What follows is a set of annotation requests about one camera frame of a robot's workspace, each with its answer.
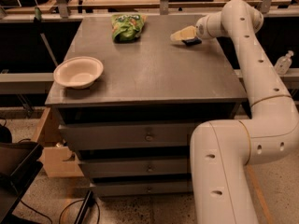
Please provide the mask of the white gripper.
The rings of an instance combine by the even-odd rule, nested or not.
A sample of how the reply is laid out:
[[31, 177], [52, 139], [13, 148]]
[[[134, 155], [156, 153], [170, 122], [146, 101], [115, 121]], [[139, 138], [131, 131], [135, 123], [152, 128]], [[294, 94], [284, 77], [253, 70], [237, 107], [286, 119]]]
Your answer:
[[207, 19], [208, 16], [200, 18], [194, 26], [185, 27], [174, 34], [170, 35], [170, 39], [174, 42], [194, 40], [196, 35], [200, 39], [209, 39], [209, 33], [207, 31]]

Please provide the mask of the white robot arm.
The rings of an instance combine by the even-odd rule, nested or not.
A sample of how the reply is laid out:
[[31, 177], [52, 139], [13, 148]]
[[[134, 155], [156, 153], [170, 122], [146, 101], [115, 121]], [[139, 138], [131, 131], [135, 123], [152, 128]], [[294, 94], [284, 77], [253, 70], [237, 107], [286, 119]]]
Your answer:
[[229, 37], [249, 100], [249, 119], [207, 121], [190, 142], [197, 224], [259, 224], [244, 167], [280, 160], [299, 146], [299, 114], [256, 38], [263, 14], [243, 0], [206, 15], [171, 39]]

